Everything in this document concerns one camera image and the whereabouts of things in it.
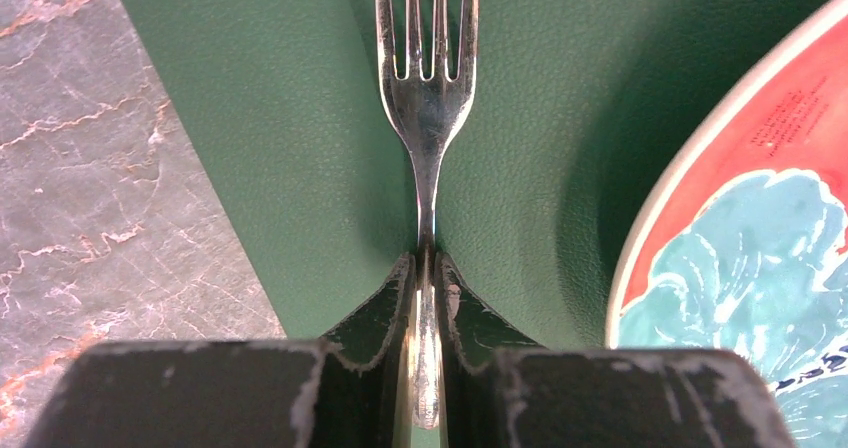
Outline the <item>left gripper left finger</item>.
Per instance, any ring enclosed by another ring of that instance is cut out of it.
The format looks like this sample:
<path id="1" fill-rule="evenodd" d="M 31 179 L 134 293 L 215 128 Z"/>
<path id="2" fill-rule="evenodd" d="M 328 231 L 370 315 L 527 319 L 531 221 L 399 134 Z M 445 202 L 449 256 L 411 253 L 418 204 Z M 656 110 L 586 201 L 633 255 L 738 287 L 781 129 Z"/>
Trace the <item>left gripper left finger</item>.
<path id="1" fill-rule="evenodd" d="M 29 447 L 406 447 L 414 258 L 316 339 L 123 341 L 60 379 Z"/>

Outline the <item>silver metal fork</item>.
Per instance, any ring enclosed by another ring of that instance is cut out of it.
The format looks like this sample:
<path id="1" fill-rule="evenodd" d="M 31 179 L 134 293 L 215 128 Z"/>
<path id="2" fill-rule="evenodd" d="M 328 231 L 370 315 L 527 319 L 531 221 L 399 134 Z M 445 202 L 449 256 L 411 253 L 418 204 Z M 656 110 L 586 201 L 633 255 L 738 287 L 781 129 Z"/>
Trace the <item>silver metal fork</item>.
<path id="1" fill-rule="evenodd" d="M 380 96 L 412 166 L 417 205 L 416 280 L 407 329 L 407 392 L 413 424 L 435 429 L 442 362 L 434 285 L 436 201 L 444 155 L 465 124 L 477 78 L 479 0 L 461 0 L 458 48 L 450 47 L 448 0 L 433 0 L 425 66 L 420 0 L 405 0 L 405 45 L 395 43 L 392 0 L 375 0 Z"/>

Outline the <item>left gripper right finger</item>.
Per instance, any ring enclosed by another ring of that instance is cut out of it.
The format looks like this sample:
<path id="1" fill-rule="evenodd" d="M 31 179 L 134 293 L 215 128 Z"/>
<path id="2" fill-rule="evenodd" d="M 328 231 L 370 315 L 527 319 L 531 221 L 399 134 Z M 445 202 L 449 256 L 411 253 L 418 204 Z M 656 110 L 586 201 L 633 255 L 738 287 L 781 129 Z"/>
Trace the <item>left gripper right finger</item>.
<path id="1" fill-rule="evenodd" d="M 434 261 L 447 447 L 790 447 L 774 398 L 713 349 L 555 351 Z"/>

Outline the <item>green rectangular placemat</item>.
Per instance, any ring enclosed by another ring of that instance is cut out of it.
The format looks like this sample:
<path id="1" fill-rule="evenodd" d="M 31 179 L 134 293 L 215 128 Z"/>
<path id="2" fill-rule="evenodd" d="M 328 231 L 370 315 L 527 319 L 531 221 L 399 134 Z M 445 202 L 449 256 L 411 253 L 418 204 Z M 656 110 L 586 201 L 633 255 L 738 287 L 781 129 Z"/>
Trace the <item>green rectangular placemat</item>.
<path id="1" fill-rule="evenodd" d="M 415 244 L 373 0 L 121 1 L 284 330 L 324 332 Z M 827 1 L 480 0 L 440 246 L 538 342 L 601 345 L 622 244 L 657 178 Z"/>

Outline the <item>red teal floral plate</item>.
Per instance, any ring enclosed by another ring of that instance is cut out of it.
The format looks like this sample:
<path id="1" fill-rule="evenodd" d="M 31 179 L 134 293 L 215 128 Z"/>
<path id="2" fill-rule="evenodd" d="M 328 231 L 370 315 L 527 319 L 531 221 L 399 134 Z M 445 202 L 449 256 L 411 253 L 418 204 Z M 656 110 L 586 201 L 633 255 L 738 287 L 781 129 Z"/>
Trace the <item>red teal floral plate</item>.
<path id="1" fill-rule="evenodd" d="M 610 348 L 725 348 L 800 447 L 847 443 L 847 0 L 753 66 L 672 159 L 612 282 Z"/>

